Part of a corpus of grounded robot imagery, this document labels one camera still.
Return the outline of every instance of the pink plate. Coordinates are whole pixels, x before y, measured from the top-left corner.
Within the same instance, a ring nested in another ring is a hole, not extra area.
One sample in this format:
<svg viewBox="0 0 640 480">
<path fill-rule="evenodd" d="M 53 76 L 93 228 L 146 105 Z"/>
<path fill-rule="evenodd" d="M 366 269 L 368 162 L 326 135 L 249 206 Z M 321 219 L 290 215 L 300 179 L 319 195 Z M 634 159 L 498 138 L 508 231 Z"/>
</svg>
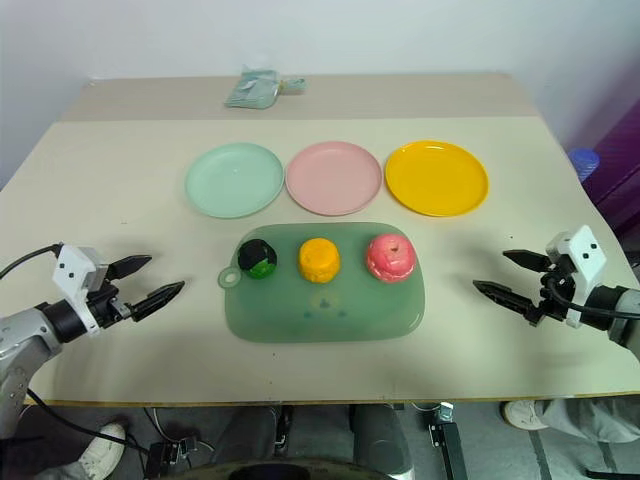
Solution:
<svg viewBox="0 0 640 480">
<path fill-rule="evenodd" d="M 323 142 L 299 152 L 287 167 L 287 190 L 307 210 L 347 215 L 366 207 L 382 185 L 382 169 L 364 148 Z"/>
</svg>

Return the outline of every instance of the yellow plate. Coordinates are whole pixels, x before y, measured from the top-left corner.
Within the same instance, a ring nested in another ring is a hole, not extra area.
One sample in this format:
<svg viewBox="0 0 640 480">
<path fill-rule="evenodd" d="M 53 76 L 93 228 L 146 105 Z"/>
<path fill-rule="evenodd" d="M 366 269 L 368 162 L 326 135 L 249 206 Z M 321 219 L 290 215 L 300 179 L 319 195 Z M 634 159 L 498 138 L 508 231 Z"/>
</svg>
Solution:
<svg viewBox="0 0 640 480">
<path fill-rule="evenodd" d="M 431 140 L 409 143 L 393 152 L 385 178 L 405 207 L 435 217 L 467 213 L 489 193 L 487 172 L 473 155 L 451 143 Z"/>
</svg>

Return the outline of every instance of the toy fruit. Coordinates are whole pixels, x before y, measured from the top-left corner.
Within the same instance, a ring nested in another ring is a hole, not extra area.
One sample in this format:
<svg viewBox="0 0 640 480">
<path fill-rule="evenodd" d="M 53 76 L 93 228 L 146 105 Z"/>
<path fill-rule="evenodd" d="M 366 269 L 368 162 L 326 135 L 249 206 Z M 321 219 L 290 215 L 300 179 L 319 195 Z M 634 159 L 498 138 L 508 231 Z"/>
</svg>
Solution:
<svg viewBox="0 0 640 480">
<path fill-rule="evenodd" d="M 238 266 L 251 278 L 268 277 L 275 271 L 277 264 L 275 250 L 259 238 L 243 243 L 238 249 Z"/>
<path fill-rule="evenodd" d="M 374 277 L 385 283 L 396 283 L 409 278 L 417 260 L 413 245 L 407 237 L 385 233 L 369 244 L 366 262 Z"/>
<path fill-rule="evenodd" d="M 340 271 L 338 247 L 326 238 L 312 238 L 298 252 L 300 274 L 313 283 L 328 283 Z"/>
</svg>

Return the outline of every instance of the cable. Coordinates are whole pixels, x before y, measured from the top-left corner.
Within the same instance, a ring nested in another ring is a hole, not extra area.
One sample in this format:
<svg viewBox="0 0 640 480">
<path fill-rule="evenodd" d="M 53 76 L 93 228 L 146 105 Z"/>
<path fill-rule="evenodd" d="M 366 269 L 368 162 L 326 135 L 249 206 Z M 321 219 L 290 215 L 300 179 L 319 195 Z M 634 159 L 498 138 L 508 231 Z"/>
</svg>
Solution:
<svg viewBox="0 0 640 480">
<path fill-rule="evenodd" d="M 211 451 L 212 454 L 216 453 L 216 449 L 213 448 L 213 446 L 210 443 L 207 443 L 204 440 L 198 440 L 198 443 L 200 445 L 203 445 L 203 446 L 207 447 Z"/>
<path fill-rule="evenodd" d="M 73 422 L 70 422 L 66 418 L 58 415 L 51 407 L 49 407 L 44 401 L 34 393 L 30 388 L 27 389 L 27 395 L 31 397 L 31 399 L 38 404 L 40 408 L 42 408 L 46 413 L 51 415 L 53 418 L 58 420 L 63 425 L 76 430 L 80 433 L 84 433 L 85 435 L 91 435 L 92 437 L 104 438 L 105 440 L 112 441 L 114 443 L 119 443 L 120 445 L 124 445 L 125 447 L 133 448 L 134 450 L 138 450 L 139 452 L 144 453 L 145 455 L 149 455 L 149 450 L 141 447 L 140 445 L 135 445 L 132 442 L 127 440 L 123 440 L 121 438 L 112 437 L 111 435 L 105 435 L 104 433 L 96 432 L 94 430 L 89 430 L 88 428 L 81 427 L 80 425 L 76 425 Z"/>
<path fill-rule="evenodd" d="M 158 428 L 158 426 L 156 425 L 156 422 L 153 420 L 153 418 L 151 418 L 151 414 L 149 413 L 149 411 L 145 407 L 142 408 L 142 411 L 144 412 L 144 414 L 147 416 L 147 418 L 151 422 L 151 425 L 153 425 L 153 428 L 155 429 L 155 431 L 158 432 L 158 435 L 160 435 L 165 440 L 168 440 L 169 442 L 175 443 L 173 441 L 173 439 L 169 439 L 168 437 L 166 437 L 164 432 L 160 428 Z"/>
<path fill-rule="evenodd" d="M 551 293 L 553 299 L 565 308 L 570 308 L 576 312 L 586 313 L 587 315 L 593 315 L 594 317 L 608 317 L 608 318 L 624 318 L 627 320 L 640 320 L 640 313 L 632 312 L 616 312 L 615 310 L 606 310 L 604 308 L 585 307 L 584 305 L 578 305 L 572 303 L 568 299 L 564 298 L 562 294 L 556 288 L 556 280 L 550 279 L 547 283 L 547 288 Z"/>
<path fill-rule="evenodd" d="M 20 415 L 18 415 L 18 421 L 22 420 L 22 417 L 24 417 L 24 414 L 27 413 L 27 410 L 29 410 L 31 407 L 33 407 L 33 405 L 27 405 L 22 409 L 22 411 L 20 412 Z"/>
<path fill-rule="evenodd" d="M 53 252 L 58 256 L 60 254 L 60 250 L 62 249 L 62 243 L 54 243 L 53 245 L 49 245 L 48 247 L 42 247 L 38 250 L 34 250 L 31 253 L 27 253 L 24 257 L 20 257 L 18 260 L 11 262 L 0 272 L 0 279 L 4 278 L 7 273 L 16 268 L 18 265 L 26 262 L 27 260 L 31 260 L 33 257 L 37 257 L 38 255 L 42 255 L 43 253 Z"/>
<path fill-rule="evenodd" d="M 184 438 L 180 440 L 176 440 L 174 438 L 171 438 L 166 433 L 164 433 L 164 430 L 162 430 L 162 427 L 160 426 L 160 421 L 158 420 L 158 412 L 156 411 L 156 407 L 152 407 L 151 409 L 151 411 L 153 412 L 153 419 L 151 418 L 151 415 L 149 415 L 149 412 L 147 411 L 146 408 L 143 408 L 143 410 L 144 410 L 144 413 L 147 415 L 147 418 L 149 419 L 149 421 L 153 424 L 153 427 L 156 429 L 156 432 L 158 432 L 160 436 L 164 438 L 167 442 L 180 443 L 182 440 L 184 440 Z"/>
<path fill-rule="evenodd" d="M 136 437 L 133 436 L 133 433 L 127 432 L 126 436 L 131 438 L 131 441 L 133 441 L 133 443 L 135 443 L 137 446 L 140 446 L 140 444 L 138 443 L 138 440 L 136 439 Z M 145 468 L 145 465 L 144 465 L 144 460 L 142 459 L 142 452 L 140 450 L 138 450 L 138 459 L 140 460 L 140 468 L 142 469 L 142 476 L 144 477 L 144 472 L 145 472 L 146 468 Z"/>
<path fill-rule="evenodd" d="M 179 443 L 182 440 L 184 440 L 184 438 L 180 440 L 174 440 L 169 435 L 164 433 L 164 430 L 162 430 L 162 427 L 160 426 L 160 420 L 158 420 L 158 409 L 156 407 L 153 407 L 151 411 L 153 412 L 153 418 L 156 421 L 156 426 L 158 427 L 158 431 L 160 432 L 160 435 L 162 435 L 166 440 L 169 440 L 170 442 L 173 442 L 173 443 Z"/>
</svg>

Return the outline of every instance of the yellow fruit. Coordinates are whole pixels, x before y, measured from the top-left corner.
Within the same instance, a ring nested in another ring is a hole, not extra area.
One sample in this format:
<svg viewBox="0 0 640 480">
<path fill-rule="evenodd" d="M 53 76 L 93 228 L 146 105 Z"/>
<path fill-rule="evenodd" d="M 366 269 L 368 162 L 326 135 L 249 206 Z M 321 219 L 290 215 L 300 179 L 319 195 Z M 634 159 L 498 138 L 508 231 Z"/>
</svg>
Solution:
<svg viewBox="0 0 640 480">
<path fill-rule="evenodd" d="M 298 252 L 300 274 L 313 283 L 329 283 L 340 271 L 338 247 L 326 238 L 312 238 Z"/>
</svg>

